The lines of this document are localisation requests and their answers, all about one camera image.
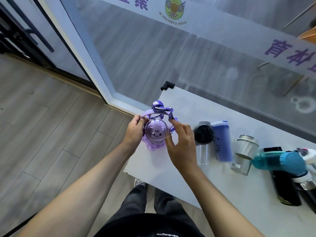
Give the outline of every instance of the sneaker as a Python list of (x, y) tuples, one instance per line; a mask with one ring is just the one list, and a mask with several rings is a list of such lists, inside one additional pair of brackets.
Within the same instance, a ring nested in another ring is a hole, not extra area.
[(143, 185), (144, 187), (146, 187), (146, 185), (147, 185), (147, 183), (145, 183), (144, 181), (136, 178), (134, 181), (134, 187), (136, 187), (139, 184)]

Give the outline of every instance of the black shirt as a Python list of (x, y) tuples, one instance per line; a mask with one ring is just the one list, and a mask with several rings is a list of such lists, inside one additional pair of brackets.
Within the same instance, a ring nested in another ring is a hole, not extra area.
[(104, 225), (94, 237), (202, 237), (193, 227), (158, 214), (128, 215)]

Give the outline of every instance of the white tabletop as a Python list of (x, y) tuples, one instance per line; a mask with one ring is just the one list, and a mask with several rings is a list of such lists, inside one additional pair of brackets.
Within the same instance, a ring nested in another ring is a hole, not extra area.
[[(281, 146), (284, 150), (296, 147), (316, 149), (314, 143), (177, 87), (163, 91), (159, 100), (164, 106), (175, 110), (174, 116), (180, 122), (188, 123), (192, 127), (199, 121), (227, 120), (233, 141), (239, 135), (250, 135), (259, 140), (260, 148)], [(172, 139), (175, 143), (178, 142), (175, 132)], [(249, 175), (243, 176), (232, 171), (228, 163), (220, 163), (216, 159), (212, 159), (211, 166), (203, 171), (265, 236), (316, 235), (314, 212), (303, 200), (303, 205), (299, 207), (281, 204), (268, 171), (251, 167)], [(124, 172), (200, 208), (193, 192), (173, 166), (166, 148), (150, 152), (141, 142)]]

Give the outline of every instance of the black corner protector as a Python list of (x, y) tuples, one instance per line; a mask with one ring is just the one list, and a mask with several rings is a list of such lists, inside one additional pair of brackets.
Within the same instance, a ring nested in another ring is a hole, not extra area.
[(168, 88), (173, 89), (174, 86), (175, 86), (174, 83), (171, 83), (171, 82), (169, 82), (169, 81), (166, 81), (166, 82), (164, 83), (164, 85), (163, 85), (162, 87), (160, 87), (160, 89), (161, 89), (162, 91), (163, 91), (163, 90), (167, 90)]

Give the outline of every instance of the gray pants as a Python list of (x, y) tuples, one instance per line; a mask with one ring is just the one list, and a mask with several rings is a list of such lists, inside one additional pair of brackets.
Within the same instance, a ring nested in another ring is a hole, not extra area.
[[(145, 213), (147, 203), (147, 190), (141, 184), (134, 187), (123, 201), (120, 209), (106, 222), (125, 217), (127, 215)], [(182, 205), (174, 199), (174, 197), (164, 191), (156, 188), (154, 208), (157, 214), (167, 215), (168, 217), (177, 219), (201, 233), (193, 220), (185, 212)]]

